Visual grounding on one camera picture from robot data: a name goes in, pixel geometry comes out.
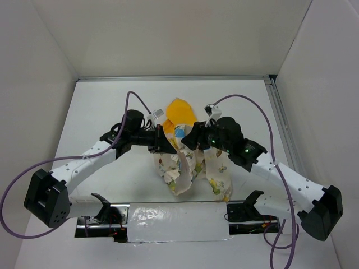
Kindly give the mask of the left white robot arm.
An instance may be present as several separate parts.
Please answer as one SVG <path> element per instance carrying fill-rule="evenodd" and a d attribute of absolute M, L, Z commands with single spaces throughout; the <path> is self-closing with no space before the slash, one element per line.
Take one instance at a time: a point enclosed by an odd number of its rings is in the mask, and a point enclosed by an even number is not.
<path fill-rule="evenodd" d="M 72 198 L 72 192 L 96 171 L 130 151 L 133 145 L 146 146 L 152 154 L 175 154 L 162 125 L 155 122 L 163 114 L 158 109 L 144 117 L 138 110 L 128 110 L 122 122 L 113 125 L 79 159 L 51 171 L 36 171 L 24 200 L 25 208 L 49 228 L 57 228 L 74 217 L 91 217 L 99 224 L 107 222 L 112 212 L 118 212 L 107 199 L 97 193 Z"/>

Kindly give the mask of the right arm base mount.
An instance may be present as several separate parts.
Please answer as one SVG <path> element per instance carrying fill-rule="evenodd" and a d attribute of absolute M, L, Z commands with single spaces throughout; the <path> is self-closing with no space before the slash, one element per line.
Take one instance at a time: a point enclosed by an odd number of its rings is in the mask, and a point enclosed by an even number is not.
<path fill-rule="evenodd" d="M 253 191 L 245 200 L 227 203 L 224 219 L 230 235 L 277 233 L 280 225 L 275 216 L 261 214 L 254 206 L 263 191 Z"/>

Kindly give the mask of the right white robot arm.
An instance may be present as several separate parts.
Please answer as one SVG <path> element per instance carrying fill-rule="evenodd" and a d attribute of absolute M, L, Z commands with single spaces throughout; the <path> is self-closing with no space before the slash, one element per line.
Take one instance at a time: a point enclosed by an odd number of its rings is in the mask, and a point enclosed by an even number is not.
<path fill-rule="evenodd" d="M 245 214 L 251 220 L 271 210 L 271 215 L 279 214 L 281 219 L 298 220 L 308 235 L 325 241 L 343 215 L 342 194 L 337 187 L 312 182 L 276 162 L 266 148 L 245 138 L 241 126 L 231 117 L 211 120 L 210 124 L 196 122 L 181 142 L 192 150 L 213 147 L 224 151 L 237 166 L 284 188 L 288 202 L 282 205 L 264 192 L 255 191 L 257 197 L 250 196 L 252 201 L 245 206 Z"/>

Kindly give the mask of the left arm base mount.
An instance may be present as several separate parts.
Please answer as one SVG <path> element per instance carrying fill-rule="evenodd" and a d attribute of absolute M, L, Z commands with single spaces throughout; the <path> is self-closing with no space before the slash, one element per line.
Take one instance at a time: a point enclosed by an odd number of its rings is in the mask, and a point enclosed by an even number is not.
<path fill-rule="evenodd" d="M 85 206 L 90 207 L 91 214 L 77 218 L 75 238 L 109 237 L 117 243 L 128 242 L 128 203 L 111 203 L 92 193 L 85 198 Z"/>

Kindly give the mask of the yellow and cream baby jacket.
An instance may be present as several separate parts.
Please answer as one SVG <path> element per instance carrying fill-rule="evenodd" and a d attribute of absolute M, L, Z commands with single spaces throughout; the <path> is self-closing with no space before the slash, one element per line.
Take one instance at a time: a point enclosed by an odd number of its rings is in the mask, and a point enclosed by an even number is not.
<path fill-rule="evenodd" d="M 176 150 L 175 154 L 155 154 L 154 165 L 158 175 L 173 195 L 186 193 L 197 179 L 208 182 L 216 201 L 228 202 L 232 195 L 229 160 L 226 153 L 213 147 L 191 150 L 181 139 L 189 134 L 197 117 L 189 103 L 174 99 L 166 108 L 164 134 Z"/>

